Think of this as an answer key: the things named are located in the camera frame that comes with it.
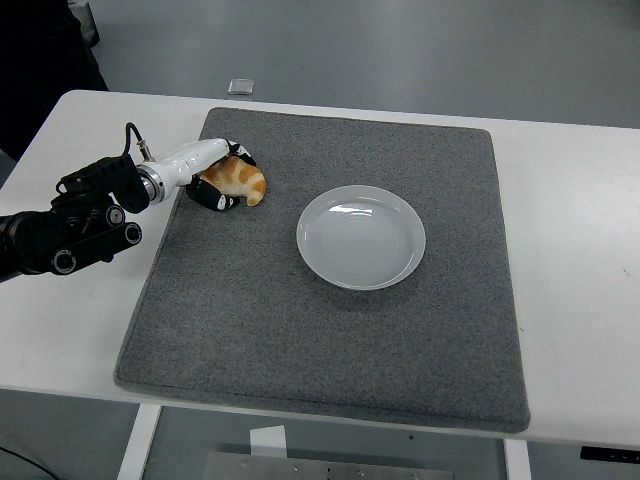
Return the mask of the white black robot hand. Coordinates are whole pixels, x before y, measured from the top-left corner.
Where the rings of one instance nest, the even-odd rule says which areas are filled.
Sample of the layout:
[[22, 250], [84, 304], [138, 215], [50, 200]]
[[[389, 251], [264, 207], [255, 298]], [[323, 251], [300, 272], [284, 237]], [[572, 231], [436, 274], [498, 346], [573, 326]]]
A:
[[147, 158], [137, 170], [152, 204], [183, 187], [199, 205], [225, 211], [241, 200], [256, 206], [267, 190], [264, 174], [249, 152], [220, 138], [185, 144], [161, 160]]

